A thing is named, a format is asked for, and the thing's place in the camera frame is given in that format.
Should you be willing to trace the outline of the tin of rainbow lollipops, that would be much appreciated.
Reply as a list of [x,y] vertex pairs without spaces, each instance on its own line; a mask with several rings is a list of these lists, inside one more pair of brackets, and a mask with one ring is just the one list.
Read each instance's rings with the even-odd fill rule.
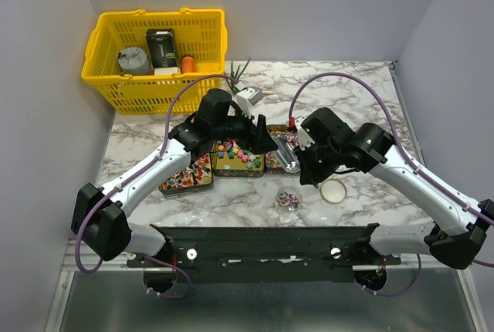
[[282,124],[271,124],[267,130],[277,149],[266,154],[266,173],[299,174],[300,166],[295,155],[295,149],[299,144],[296,133]]

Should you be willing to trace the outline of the tin of star candies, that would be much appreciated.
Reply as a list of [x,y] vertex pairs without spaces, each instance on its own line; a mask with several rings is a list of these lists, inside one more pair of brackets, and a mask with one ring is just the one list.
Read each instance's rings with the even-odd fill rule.
[[265,155],[242,149],[235,141],[214,143],[211,159],[218,177],[261,178],[265,172]]

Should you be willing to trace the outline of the silver metal scoop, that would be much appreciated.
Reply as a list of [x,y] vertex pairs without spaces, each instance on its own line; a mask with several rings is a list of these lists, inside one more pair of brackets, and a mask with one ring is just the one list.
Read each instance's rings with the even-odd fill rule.
[[275,150],[276,159],[281,168],[290,174],[299,173],[299,161],[288,140],[284,137],[275,137],[273,140],[277,146]]

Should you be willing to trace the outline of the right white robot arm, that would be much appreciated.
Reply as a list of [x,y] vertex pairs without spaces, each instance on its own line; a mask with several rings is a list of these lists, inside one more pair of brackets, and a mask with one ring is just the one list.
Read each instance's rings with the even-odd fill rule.
[[491,200],[479,202],[447,185],[376,124],[352,130],[327,107],[290,124],[299,141],[301,185],[317,186],[344,166],[387,183],[430,217],[421,225],[372,226],[370,235],[354,247],[362,263],[398,254],[430,255],[453,269],[474,262],[493,219]]

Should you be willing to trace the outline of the tin of dark lollipops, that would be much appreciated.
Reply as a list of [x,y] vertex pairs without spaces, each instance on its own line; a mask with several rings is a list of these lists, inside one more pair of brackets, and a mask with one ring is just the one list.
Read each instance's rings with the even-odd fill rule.
[[207,153],[182,171],[173,174],[158,190],[163,196],[167,196],[206,191],[212,189],[213,185],[211,155]]

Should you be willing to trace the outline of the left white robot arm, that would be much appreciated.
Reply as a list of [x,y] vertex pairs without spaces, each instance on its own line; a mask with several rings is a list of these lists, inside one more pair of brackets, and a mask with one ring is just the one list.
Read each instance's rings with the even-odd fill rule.
[[235,141],[253,154],[276,150],[265,116],[252,115],[262,97],[261,90],[252,87],[236,96],[209,90],[196,112],[165,128],[164,142],[145,159],[100,187],[84,185],[71,223],[76,242],[85,243],[103,261],[131,252],[143,254],[154,266],[165,265],[171,257],[165,235],[151,226],[130,224],[128,218],[153,190],[207,154],[217,141]]

